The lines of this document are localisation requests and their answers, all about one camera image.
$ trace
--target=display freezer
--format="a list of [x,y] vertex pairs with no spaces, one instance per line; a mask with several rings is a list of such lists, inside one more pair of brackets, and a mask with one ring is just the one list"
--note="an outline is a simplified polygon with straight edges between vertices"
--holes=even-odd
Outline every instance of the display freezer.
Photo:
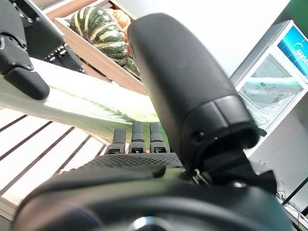
[[292,20],[272,26],[230,77],[260,129],[250,157],[308,91],[308,42]]

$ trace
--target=wire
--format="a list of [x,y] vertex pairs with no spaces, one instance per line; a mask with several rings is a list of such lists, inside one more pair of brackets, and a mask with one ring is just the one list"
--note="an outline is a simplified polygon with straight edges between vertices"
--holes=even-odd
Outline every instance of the wire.
[[[280,194],[280,193],[278,193],[278,197],[279,197],[280,200],[284,201],[284,200],[287,198],[287,196],[286,196],[286,194],[285,194],[284,182],[283,182],[282,180],[276,180],[276,181],[282,183],[282,190],[277,190],[277,192],[283,192],[283,195],[282,195],[282,196],[284,196],[284,198],[281,197],[281,194]],[[295,204],[294,204],[293,202],[291,202],[291,201],[289,201],[287,204],[289,204],[289,205],[295,207]]]
[[304,216],[300,212],[298,212],[295,208],[293,208],[291,205],[284,205],[283,207],[288,207],[289,209],[297,212],[297,223],[298,223],[298,225],[299,225],[299,218],[302,218],[302,220],[308,224],[308,221],[306,221],[304,219]]
[[298,216],[297,216],[297,226],[299,227],[299,213],[298,213]]

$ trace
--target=black plastic casing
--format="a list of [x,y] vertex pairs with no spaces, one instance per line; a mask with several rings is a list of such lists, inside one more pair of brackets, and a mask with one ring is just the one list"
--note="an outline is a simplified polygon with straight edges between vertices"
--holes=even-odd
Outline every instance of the black plastic casing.
[[151,14],[129,26],[128,40],[170,146],[186,170],[212,155],[207,148],[220,138],[235,135],[243,148],[256,145],[257,126],[244,102],[185,26],[166,14]]

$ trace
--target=wooden box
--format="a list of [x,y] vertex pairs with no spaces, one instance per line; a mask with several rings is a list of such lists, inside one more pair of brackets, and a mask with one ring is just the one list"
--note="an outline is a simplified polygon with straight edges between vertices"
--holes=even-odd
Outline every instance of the wooden box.
[[106,6],[108,8],[120,9],[131,18],[131,21],[136,20],[136,18],[115,0],[75,0],[67,2],[63,1],[58,4],[60,5],[59,8],[56,7],[56,4],[52,6],[51,9],[47,8],[43,12],[45,12],[64,33],[66,43],[71,47],[74,53],[79,56],[87,73],[104,81],[114,81],[116,84],[126,89],[146,94],[144,85],[139,79],[128,73],[114,61],[109,59],[109,57],[104,53],[99,51],[69,28],[72,15],[85,6]]

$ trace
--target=white surface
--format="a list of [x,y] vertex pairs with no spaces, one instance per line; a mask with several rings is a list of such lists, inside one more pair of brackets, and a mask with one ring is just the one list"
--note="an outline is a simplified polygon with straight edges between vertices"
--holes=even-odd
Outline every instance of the white surface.
[[117,0],[136,17],[167,13],[188,27],[230,76],[289,0]]

